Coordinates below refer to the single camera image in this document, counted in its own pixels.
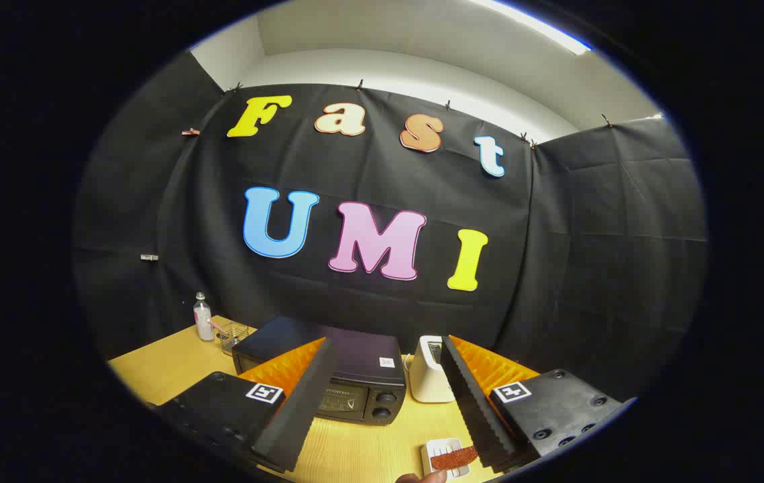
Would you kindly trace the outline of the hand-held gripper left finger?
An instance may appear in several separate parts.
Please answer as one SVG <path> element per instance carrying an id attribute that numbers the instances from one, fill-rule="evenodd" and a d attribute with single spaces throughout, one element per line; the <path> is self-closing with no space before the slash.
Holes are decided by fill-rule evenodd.
<path id="1" fill-rule="evenodd" d="M 154 412 L 220 460 L 292 471 L 336 361 L 318 337 L 241 375 L 213 371 Z"/>

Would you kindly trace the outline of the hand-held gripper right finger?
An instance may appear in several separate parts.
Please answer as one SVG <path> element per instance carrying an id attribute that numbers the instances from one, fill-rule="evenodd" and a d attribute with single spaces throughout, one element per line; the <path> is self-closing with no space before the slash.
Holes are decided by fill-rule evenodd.
<path id="1" fill-rule="evenodd" d="M 634 403 L 565 369 L 544 373 L 467 340 L 442 337 L 440 362 L 480 463 L 510 473 L 556 458 Z"/>

